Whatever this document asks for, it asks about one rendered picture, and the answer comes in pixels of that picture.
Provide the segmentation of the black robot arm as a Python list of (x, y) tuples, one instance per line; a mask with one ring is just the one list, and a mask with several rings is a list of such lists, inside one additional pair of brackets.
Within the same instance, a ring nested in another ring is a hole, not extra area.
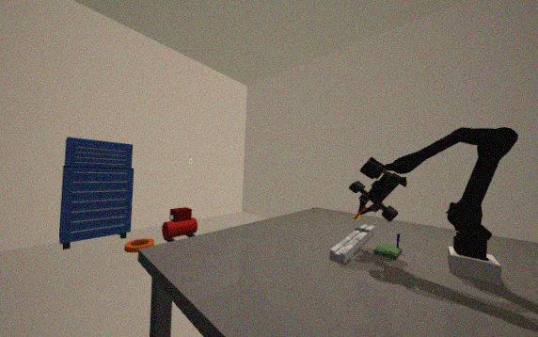
[[(471, 129), (460, 128), (438, 141), (396, 159), (391, 164), (381, 164), (375, 158), (365, 163), (360, 172), (371, 179), (378, 178), (372, 187), (378, 184), (383, 190), (391, 192), (398, 184), (407, 185), (405, 174), (424, 162), (427, 158), (442, 152), (458, 142), (477, 145), (478, 159), (467, 183), (462, 199), (451, 203), (448, 213), (449, 223), (454, 226), (453, 249), (459, 255), (489, 261), (486, 258), (486, 241), (492, 234), (482, 223), (482, 201), (492, 182), (499, 160), (513, 147), (518, 134), (511, 128)], [(395, 171), (390, 173), (387, 170)]]

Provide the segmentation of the aluminum slotted rail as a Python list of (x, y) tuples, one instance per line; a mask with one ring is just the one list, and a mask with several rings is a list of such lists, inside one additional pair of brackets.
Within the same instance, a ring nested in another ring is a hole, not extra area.
[(345, 263), (374, 233), (374, 227), (363, 225), (330, 250), (330, 259)]

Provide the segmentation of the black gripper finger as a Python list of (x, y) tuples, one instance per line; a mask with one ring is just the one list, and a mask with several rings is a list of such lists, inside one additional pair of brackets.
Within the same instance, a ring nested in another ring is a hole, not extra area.
[(378, 210), (376, 211), (372, 206), (370, 206), (370, 207), (369, 207), (367, 210), (365, 210), (361, 215), (364, 215), (364, 214), (369, 213), (369, 212), (371, 212), (371, 211), (374, 211), (374, 212), (376, 213)]
[(359, 197), (359, 199), (360, 199), (360, 207), (359, 207), (359, 211), (358, 211), (358, 212), (360, 213), (361, 210), (366, 206), (366, 204), (368, 203), (369, 200), (364, 201), (364, 200), (361, 199), (360, 197)]

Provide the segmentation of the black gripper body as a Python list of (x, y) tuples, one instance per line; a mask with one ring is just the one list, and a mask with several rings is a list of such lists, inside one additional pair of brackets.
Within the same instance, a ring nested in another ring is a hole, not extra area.
[(362, 184), (360, 181), (356, 181), (352, 183), (349, 188), (354, 192), (362, 193), (362, 196), (360, 197), (364, 201), (370, 200), (373, 202), (372, 207), (377, 211), (381, 209), (383, 211), (382, 217), (386, 219), (388, 222), (392, 221), (397, 215), (398, 212), (393, 209), (391, 206), (388, 208), (382, 203), (382, 201), (391, 193), (383, 190), (381, 187), (376, 185), (372, 188), (370, 192), (366, 191), (364, 188), (366, 186)]

